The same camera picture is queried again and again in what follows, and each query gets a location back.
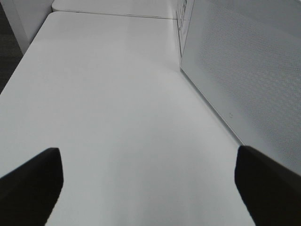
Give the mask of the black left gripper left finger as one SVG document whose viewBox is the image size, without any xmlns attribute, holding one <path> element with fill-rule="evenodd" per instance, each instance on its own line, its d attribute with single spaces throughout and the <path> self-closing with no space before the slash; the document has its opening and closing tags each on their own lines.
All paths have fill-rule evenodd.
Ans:
<svg viewBox="0 0 301 226">
<path fill-rule="evenodd" d="M 48 148 L 0 179 L 0 224 L 44 226 L 63 187 L 59 148 Z"/>
</svg>

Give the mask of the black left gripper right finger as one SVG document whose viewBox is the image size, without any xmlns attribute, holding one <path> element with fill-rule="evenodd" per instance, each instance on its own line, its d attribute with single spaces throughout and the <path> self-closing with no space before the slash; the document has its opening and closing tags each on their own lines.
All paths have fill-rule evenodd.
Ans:
<svg viewBox="0 0 301 226">
<path fill-rule="evenodd" d="M 301 177 L 251 146 L 238 148 L 234 179 L 257 226 L 301 224 Z"/>
</svg>

